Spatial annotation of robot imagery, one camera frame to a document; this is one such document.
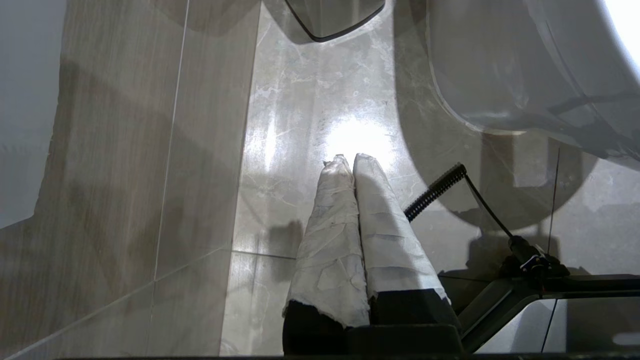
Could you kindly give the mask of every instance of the black cable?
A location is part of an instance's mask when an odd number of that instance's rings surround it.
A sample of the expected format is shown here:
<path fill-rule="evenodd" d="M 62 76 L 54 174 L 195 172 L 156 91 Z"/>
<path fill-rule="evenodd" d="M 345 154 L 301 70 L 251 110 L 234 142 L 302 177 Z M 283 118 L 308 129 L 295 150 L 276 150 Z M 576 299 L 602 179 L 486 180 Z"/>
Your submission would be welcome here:
<path fill-rule="evenodd" d="M 415 219 L 418 214 L 422 212 L 422 210 L 424 210 L 427 206 L 429 206 L 432 202 L 434 202 L 443 193 L 445 193 L 448 189 L 450 189 L 462 179 L 467 180 L 467 184 L 469 185 L 469 188 L 471 188 L 471 191 L 480 201 L 482 206 L 487 210 L 489 215 L 491 215 L 494 221 L 498 224 L 498 226 L 500 226 L 502 231 L 504 231 L 504 233 L 507 234 L 509 238 L 513 237 L 507 227 L 504 226 L 504 224 L 498 219 L 497 216 L 495 216 L 495 213 L 493 213 L 491 208 L 489 208 L 489 205 L 487 205 L 487 203 L 484 201 L 482 195 L 480 195 L 474 184 L 471 182 L 471 179 L 469 179 L 469 176 L 467 175 L 467 169 L 461 163 L 457 163 L 454 167 L 449 169 L 449 171 L 444 173 L 443 176 L 440 176 L 439 179 L 429 185 L 427 191 L 425 191 L 422 195 L 420 195 L 420 197 L 418 197 L 418 199 L 416 199 L 411 205 L 409 205 L 409 207 L 404 211 L 404 215 L 409 220 L 409 222 L 413 221 L 413 219 Z"/>

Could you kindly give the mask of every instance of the black spiral cable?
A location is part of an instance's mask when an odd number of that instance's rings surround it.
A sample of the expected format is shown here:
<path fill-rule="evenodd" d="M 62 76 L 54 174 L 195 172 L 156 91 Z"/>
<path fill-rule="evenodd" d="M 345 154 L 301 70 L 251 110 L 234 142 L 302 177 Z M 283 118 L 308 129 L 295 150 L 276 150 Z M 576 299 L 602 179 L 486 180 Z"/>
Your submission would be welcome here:
<path fill-rule="evenodd" d="M 455 166 L 449 169 L 443 176 L 440 176 L 439 179 L 431 183 L 427 191 L 425 191 L 418 199 L 416 199 L 405 211 L 404 215 L 409 220 L 409 222 L 413 221 L 418 214 L 422 213 L 422 210 L 426 209 L 429 204 L 434 202 L 437 198 L 439 198 L 442 194 L 444 194 L 448 189 L 452 186 L 460 182 L 460 180 L 467 180 L 467 184 L 469 188 L 474 193 L 476 198 L 480 201 L 482 206 L 486 209 L 486 211 L 491 215 L 491 217 L 495 220 L 495 222 L 500 226 L 502 231 L 504 231 L 509 238 L 513 237 L 511 232 L 507 229 L 506 226 L 495 216 L 495 213 L 489 208 L 489 205 L 484 201 L 474 184 L 469 179 L 467 175 L 467 168 L 461 163 L 457 163 Z"/>

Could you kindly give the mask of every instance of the black metal frame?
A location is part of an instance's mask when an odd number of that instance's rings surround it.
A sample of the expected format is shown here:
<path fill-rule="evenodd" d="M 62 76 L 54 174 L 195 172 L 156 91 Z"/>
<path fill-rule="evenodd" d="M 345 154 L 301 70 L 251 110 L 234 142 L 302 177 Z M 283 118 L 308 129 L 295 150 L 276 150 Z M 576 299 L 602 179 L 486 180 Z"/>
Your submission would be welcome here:
<path fill-rule="evenodd" d="M 536 300 L 603 297 L 640 297 L 640 277 L 575 275 L 493 281 L 458 315 L 462 346 L 467 352 L 475 352 Z"/>

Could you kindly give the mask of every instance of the toilet bowl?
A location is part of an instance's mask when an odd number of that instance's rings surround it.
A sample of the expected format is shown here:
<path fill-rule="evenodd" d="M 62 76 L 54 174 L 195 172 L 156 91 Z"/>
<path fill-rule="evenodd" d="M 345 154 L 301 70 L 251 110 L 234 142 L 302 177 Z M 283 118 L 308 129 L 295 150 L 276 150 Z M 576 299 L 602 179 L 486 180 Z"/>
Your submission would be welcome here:
<path fill-rule="evenodd" d="M 640 169 L 640 3 L 432 0 L 443 105 L 481 129 L 537 129 Z"/>

